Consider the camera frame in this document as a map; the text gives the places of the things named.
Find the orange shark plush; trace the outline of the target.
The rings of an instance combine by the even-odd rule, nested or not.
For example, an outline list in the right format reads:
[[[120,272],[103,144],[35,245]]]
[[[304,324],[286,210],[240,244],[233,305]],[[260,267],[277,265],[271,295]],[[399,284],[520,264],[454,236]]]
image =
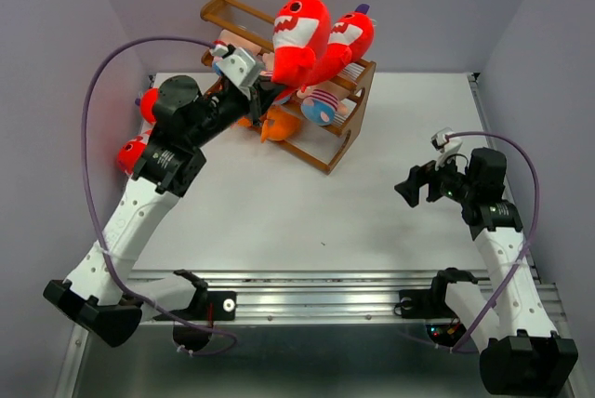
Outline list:
[[[250,128],[253,126],[253,122],[248,117],[242,117],[237,121],[236,125]]]
[[[260,132],[260,141],[283,141],[297,133],[302,120],[286,112],[283,108],[272,106],[267,111]]]

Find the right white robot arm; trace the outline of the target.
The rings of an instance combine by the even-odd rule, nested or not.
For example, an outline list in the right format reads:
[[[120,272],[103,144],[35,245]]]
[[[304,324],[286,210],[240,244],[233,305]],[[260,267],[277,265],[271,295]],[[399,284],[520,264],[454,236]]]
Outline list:
[[[455,152],[444,151],[436,161],[413,166],[394,189],[411,207],[418,206],[422,187],[429,189],[428,202],[448,198],[460,205],[493,296],[483,296],[471,272],[447,268],[438,271],[425,290],[400,290],[394,310],[404,319],[458,321],[453,332],[431,330],[429,336],[448,350],[470,338],[489,393],[555,397],[575,367],[578,351],[549,318],[522,253],[526,239],[520,215],[503,197],[506,157],[477,148],[463,171],[455,158]]]

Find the boy doll blue pants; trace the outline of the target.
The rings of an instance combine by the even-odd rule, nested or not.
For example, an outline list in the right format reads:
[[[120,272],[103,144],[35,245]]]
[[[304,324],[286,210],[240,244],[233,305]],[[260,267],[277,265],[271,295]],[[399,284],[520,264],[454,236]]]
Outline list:
[[[264,64],[264,69],[260,72],[260,76],[265,79],[271,79],[274,70],[274,54],[272,52],[266,52],[262,54],[261,60]],[[283,104],[287,102],[297,91],[296,87],[284,87],[279,91],[274,98],[275,104]]]

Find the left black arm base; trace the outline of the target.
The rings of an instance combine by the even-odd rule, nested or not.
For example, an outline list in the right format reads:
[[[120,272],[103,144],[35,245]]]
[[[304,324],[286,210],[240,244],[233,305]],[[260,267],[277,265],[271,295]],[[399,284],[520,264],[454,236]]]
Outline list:
[[[187,270],[173,271],[165,280],[157,303],[173,315],[188,321],[235,319],[235,291],[211,289],[205,279]]]

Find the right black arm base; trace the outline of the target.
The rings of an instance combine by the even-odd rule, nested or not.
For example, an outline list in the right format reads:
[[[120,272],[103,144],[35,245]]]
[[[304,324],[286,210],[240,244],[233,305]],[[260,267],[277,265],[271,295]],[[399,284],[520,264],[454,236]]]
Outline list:
[[[471,272],[457,268],[440,270],[432,278],[429,289],[400,290],[393,311],[404,319],[455,318],[456,314],[446,305],[445,297],[447,287],[456,283],[477,285],[478,279]]]

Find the boy doll striped shirt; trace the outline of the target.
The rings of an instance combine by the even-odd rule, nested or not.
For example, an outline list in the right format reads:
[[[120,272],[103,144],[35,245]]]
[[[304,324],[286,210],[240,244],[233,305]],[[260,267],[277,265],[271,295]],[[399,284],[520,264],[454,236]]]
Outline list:
[[[348,89],[330,81],[299,90],[300,110],[304,117],[317,126],[329,126],[337,120],[344,120],[350,108],[344,103],[349,96]]]

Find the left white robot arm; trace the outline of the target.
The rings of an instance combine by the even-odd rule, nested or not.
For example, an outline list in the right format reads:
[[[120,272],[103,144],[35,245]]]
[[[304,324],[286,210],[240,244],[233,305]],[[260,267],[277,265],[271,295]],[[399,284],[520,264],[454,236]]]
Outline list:
[[[224,304],[232,293],[211,294],[207,282],[187,270],[137,287],[129,274],[161,221],[190,189],[205,165],[202,148],[242,118],[259,119],[284,91],[271,73],[234,82],[221,76],[219,88],[202,92],[187,75],[175,75],[143,99],[152,128],[121,149],[118,163],[129,176],[123,196],[96,242],[63,280],[50,281],[44,298],[73,322],[119,347],[139,325],[167,318],[207,336],[212,325],[200,320],[231,320]]]

